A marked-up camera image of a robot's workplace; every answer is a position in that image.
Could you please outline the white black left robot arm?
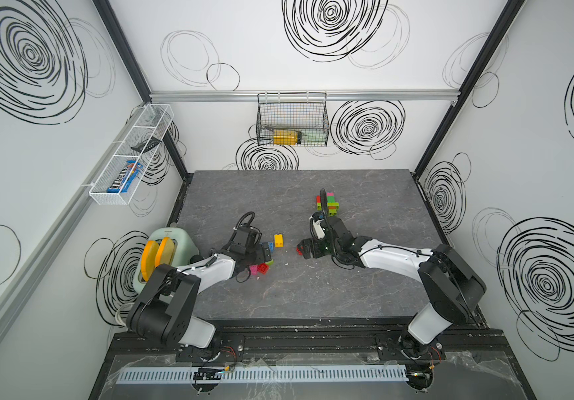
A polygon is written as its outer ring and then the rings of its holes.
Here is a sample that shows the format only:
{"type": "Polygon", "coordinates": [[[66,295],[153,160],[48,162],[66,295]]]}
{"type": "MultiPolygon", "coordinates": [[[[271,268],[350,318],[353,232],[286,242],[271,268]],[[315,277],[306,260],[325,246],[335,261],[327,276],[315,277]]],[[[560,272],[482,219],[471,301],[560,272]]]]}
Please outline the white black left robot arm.
{"type": "Polygon", "coordinates": [[[156,343],[206,349],[215,339],[212,323],[194,315],[198,295],[218,283],[250,275],[267,261],[270,250],[248,212],[236,223],[225,245],[203,258],[182,228],[160,228],[150,235],[134,285],[138,296],[125,326],[156,343]]]}

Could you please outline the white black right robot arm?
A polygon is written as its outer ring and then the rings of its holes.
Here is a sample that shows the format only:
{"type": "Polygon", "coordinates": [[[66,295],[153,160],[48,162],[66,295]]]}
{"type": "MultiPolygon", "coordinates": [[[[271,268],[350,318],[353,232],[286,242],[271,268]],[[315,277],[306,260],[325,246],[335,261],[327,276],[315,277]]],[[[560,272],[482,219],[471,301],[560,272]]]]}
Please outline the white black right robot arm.
{"type": "Polygon", "coordinates": [[[487,291],[486,284],[468,263],[446,244],[435,248],[409,248],[368,236],[354,236],[331,212],[328,193],[321,189],[317,211],[308,222],[310,237],[297,251],[304,258],[329,256],[338,267],[379,269],[422,284],[428,304],[406,326],[398,348],[417,360],[451,326],[475,321],[474,310],[487,291]]]}

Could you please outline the lime green long lego brick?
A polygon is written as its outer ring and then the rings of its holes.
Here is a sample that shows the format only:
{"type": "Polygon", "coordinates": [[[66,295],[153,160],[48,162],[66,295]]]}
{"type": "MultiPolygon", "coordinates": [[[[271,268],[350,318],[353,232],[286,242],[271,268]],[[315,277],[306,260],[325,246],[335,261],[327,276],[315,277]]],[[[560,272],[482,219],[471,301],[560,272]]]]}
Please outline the lime green long lego brick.
{"type": "MultiPolygon", "coordinates": [[[[339,203],[328,203],[328,210],[338,210],[338,209],[339,209],[339,203]]],[[[321,203],[317,203],[317,210],[318,211],[322,210],[321,203]]]]}

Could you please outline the yellow lego brick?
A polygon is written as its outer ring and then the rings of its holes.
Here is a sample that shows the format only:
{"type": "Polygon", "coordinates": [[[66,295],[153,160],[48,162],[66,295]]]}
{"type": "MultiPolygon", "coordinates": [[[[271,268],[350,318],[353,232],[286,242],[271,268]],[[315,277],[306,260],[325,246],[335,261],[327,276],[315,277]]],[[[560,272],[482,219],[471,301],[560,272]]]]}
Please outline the yellow lego brick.
{"type": "Polygon", "coordinates": [[[275,247],[283,248],[283,246],[285,246],[284,235],[281,233],[275,234],[275,247]]]}

